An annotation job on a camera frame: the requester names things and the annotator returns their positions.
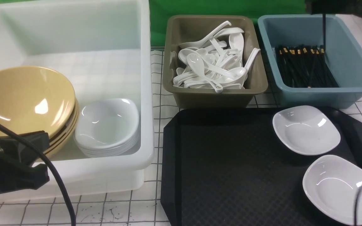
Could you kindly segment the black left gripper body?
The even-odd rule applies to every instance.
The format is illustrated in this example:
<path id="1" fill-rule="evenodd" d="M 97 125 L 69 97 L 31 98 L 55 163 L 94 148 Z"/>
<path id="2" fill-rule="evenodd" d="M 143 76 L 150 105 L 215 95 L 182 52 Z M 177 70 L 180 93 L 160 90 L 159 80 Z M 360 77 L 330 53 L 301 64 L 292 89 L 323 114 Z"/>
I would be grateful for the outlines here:
<path id="1" fill-rule="evenodd" d="M 39 189 L 49 182 L 45 164 L 33 166 L 37 151 L 11 137 L 0 138 L 0 194 Z"/>

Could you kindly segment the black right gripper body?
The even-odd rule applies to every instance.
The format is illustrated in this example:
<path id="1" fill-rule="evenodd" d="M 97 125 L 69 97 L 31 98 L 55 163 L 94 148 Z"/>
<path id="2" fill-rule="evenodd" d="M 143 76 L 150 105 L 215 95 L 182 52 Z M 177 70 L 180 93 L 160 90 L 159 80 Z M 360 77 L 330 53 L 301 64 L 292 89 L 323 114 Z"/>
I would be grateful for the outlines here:
<path id="1" fill-rule="evenodd" d="M 308 14 L 353 14 L 362 18 L 362 0 L 306 0 Z"/>

